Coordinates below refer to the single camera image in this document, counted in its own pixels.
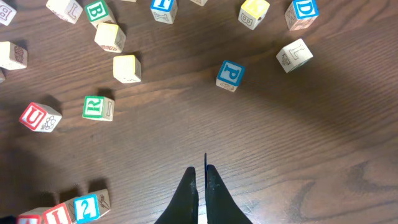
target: wooden floor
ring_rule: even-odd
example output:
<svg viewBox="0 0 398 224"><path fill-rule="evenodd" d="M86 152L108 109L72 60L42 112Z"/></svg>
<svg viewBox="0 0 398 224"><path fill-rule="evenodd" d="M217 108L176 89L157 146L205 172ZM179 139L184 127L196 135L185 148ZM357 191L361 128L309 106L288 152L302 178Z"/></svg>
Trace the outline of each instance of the wooden floor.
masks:
<svg viewBox="0 0 398 224"><path fill-rule="evenodd" d="M270 0L254 31L238 21L243 0L179 0L174 25L149 0L107 0L140 84L113 78L118 54L94 43L85 12L73 25L46 0L6 2L18 14L0 41L29 65L0 85L0 215L107 187L112 211L96 223L154 223L194 166L206 223L207 152L254 224L398 223L398 0L318 0L294 32L290 0ZM275 56L299 38L314 58L286 74ZM215 85L226 59L246 67L235 93ZM86 95L114 98L113 122L83 119ZM62 112L53 133L18 122L30 102Z"/></svg>

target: wooden block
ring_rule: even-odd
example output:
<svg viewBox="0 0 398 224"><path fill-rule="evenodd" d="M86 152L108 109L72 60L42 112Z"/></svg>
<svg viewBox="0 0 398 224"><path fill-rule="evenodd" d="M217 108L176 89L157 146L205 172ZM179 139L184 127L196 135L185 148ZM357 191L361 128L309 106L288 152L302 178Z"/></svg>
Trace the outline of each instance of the wooden block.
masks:
<svg viewBox="0 0 398 224"><path fill-rule="evenodd" d="M285 13L289 30L308 28L319 16L315 0L294 0Z"/></svg>
<svg viewBox="0 0 398 224"><path fill-rule="evenodd" d="M114 101L104 96L86 96L83 118L97 121L112 121Z"/></svg>
<svg viewBox="0 0 398 224"><path fill-rule="evenodd" d="M141 63L134 55L113 58L113 77L121 83L141 82Z"/></svg>
<svg viewBox="0 0 398 224"><path fill-rule="evenodd" d="M38 103L30 103L19 118L19 122L32 131L52 132L62 119L62 115L53 108Z"/></svg>
<svg viewBox="0 0 398 224"><path fill-rule="evenodd" d="M217 76L216 85L226 90L235 92L242 81L244 67L225 60Z"/></svg>
<svg viewBox="0 0 398 224"><path fill-rule="evenodd" d="M75 199L75 214L78 223L91 222L111 210L108 190L99 190Z"/></svg>
<svg viewBox="0 0 398 224"><path fill-rule="evenodd" d="M77 197L67 200L43 213L45 224L76 224L73 202Z"/></svg>
<svg viewBox="0 0 398 224"><path fill-rule="evenodd" d="M83 8L76 0L49 0L46 6L60 19L75 24Z"/></svg>
<svg viewBox="0 0 398 224"><path fill-rule="evenodd" d="M0 67L8 70L27 67L27 51L9 41L0 42Z"/></svg>
<svg viewBox="0 0 398 224"><path fill-rule="evenodd" d="M158 22L173 24L177 14L176 0L153 0L150 9Z"/></svg>
<svg viewBox="0 0 398 224"><path fill-rule="evenodd" d="M4 74L2 73L1 69L0 69L0 83L6 81L6 77L4 76Z"/></svg>
<svg viewBox="0 0 398 224"><path fill-rule="evenodd" d="M17 11L15 9L0 0L0 22L3 25L8 26L16 14Z"/></svg>
<svg viewBox="0 0 398 224"><path fill-rule="evenodd" d="M198 4L199 6L204 6L207 2L207 0L191 0L191 1Z"/></svg>
<svg viewBox="0 0 398 224"><path fill-rule="evenodd" d="M116 23L113 13L104 0L98 0L86 6L86 12L90 23L97 28L102 22Z"/></svg>
<svg viewBox="0 0 398 224"><path fill-rule="evenodd" d="M267 14L269 3L265 0L246 0L239 13L239 21L254 30Z"/></svg>
<svg viewBox="0 0 398 224"><path fill-rule="evenodd" d="M121 53L126 42L126 35L116 24L100 23L94 40L107 52Z"/></svg>
<svg viewBox="0 0 398 224"><path fill-rule="evenodd" d="M44 224L43 212L50 208L35 208L18 215L17 224Z"/></svg>
<svg viewBox="0 0 398 224"><path fill-rule="evenodd" d="M302 39L296 40L295 42L284 47L276 55L279 63L284 68L285 72L291 72L296 68L302 66L305 62L313 57L310 49L305 45Z"/></svg>

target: letter block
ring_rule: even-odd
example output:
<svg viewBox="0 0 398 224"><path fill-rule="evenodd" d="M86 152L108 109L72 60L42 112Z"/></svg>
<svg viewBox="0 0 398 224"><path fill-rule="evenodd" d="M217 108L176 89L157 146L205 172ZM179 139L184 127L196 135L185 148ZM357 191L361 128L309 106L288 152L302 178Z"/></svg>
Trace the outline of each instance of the letter block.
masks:
<svg viewBox="0 0 398 224"><path fill-rule="evenodd" d="M176 0L153 0L150 9L157 22L173 24L178 7Z"/></svg>
<svg viewBox="0 0 398 224"><path fill-rule="evenodd" d="M112 121L114 101L104 96L86 96L83 118L97 121Z"/></svg>
<svg viewBox="0 0 398 224"><path fill-rule="evenodd" d="M207 0L191 0L191 1L198 4L199 6L204 6L207 2Z"/></svg>
<svg viewBox="0 0 398 224"><path fill-rule="evenodd" d="M90 23L97 28L102 22L116 23L113 13L104 0L98 0L86 6L86 12Z"/></svg>
<svg viewBox="0 0 398 224"><path fill-rule="evenodd" d="M265 0L246 0L239 12L238 20L254 30L267 14L269 3Z"/></svg>
<svg viewBox="0 0 398 224"><path fill-rule="evenodd" d="M296 40L295 42L284 47L276 55L279 63L284 68L285 72L291 72L296 68L302 66L305 62L313 57L310 49L305 45L302 39Z"/></svg>
<svg viewBox="0 0 398 224"><path fill-rule="evenodd" d="M1 69L0 69L0 83L6 81L6 77L4 76L4 74L2 73Z"/></svg>
<svg viewBox="0 0 398 224"><path fill-rule="evenodd" d="M121 53L126 42L126 35L116 24L100 23L94 41L105 51Z"/></svg>
<svg viewBox="0 0 398 224"><path fill-rule="evenodd" d="M44 224L43 212L50 208L35 208L18 215L17 224Z"/></svg>
<svg viewBox="0 0 398 224"><path fill-rule="evenodd" d="M216 85L235 92L242 81L244 67L229 60L225 60L217 76Z"/></svg>
<svg viewBox="0 0 398 224"><path fill-rule="evenodd" d="M27 67L27 51L9 41L0 42L0 67L8 70Z"/></svg>
<svg viewBox="0 0 398 224"><path fill-rule="evenodd" d="M8 26L16 14L15 9L0 0L0 23Z"/></svg>
<svg viewBox="0 0 398 224"><path fill-rule="evenodd" d="M113 77L121 83L141 82L141 63L134 55L113 58Z"/></svg>
<svg viewBox="0 0 398 224"><path fill-rule="evenodd" d="M77 197L67 200L43 213L45 224L76 224L73 202Z"/></svg>
<svg viewBox="0 0 398 224"><path fill-rule="evenodd" d="M75 199L77 223L91 222L104 216L111 210L108 190L99 190Z"/></svg>
<svg viewBox="0 0 398 224"><path fill-rule="evenodd" d="M60 19L72 24L77 22L83 12L76 0L49 0L46 6Z"/></svg>
<svg viewBox="0 0 398 224"><path fill-rule="evenodd" d="M62 115L53 108L38 103L30 103L19 118L19 122L32 131L52 132L62 119Z"/></svg>
<svg viewBox="0 0 398 224"><path fill-rule="evenodd" d="M294 0L285 13L289 30L308 28L319 16L315 0Z"/></svg>

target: blue letter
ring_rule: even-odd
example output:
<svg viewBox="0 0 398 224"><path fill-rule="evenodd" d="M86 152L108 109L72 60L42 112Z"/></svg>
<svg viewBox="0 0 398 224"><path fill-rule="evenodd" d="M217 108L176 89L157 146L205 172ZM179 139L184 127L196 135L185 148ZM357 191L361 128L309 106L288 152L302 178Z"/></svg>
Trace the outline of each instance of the blue letter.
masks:
<svg viewBox="0 0 398 224"><path fill-rule="evenodd" d="M304 7L309 7L310 9L304 11L304 10L302 9L302 8L304 8ZM306 4L299 4L299 3L297 3L297 9L300 10L300 12L301 12L302 14L308 15L308 14L310 14L310 13L313 11L312 2L308 2L308 3L306 3Z"/></svg>
<svg viewBox="0 0 398 224"><path fill-rule="evenodd" d="M229 68L228 65L225 65L224 71L229 71L229 78L233 80L237 78L239 75L239 70Z"/></svg>

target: blue number 2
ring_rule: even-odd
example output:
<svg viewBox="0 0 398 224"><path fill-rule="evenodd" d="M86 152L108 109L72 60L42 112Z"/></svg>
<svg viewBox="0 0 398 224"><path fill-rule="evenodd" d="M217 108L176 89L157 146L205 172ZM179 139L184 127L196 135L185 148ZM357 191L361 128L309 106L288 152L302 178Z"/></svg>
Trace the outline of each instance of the blue number 2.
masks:
<svg viewBox="0 0 398 224"><path fill-rule="evenodd" d="M91 215L90 215L89 213L86 214L86 210L87 210L87 208L88 208L88 202L87 202L87 200L84 200L84 201L81 203L81 206L85 206L85 210L83 211L83 217L84 217L84 218L89 218L89 217L91 217Z"/></svg>

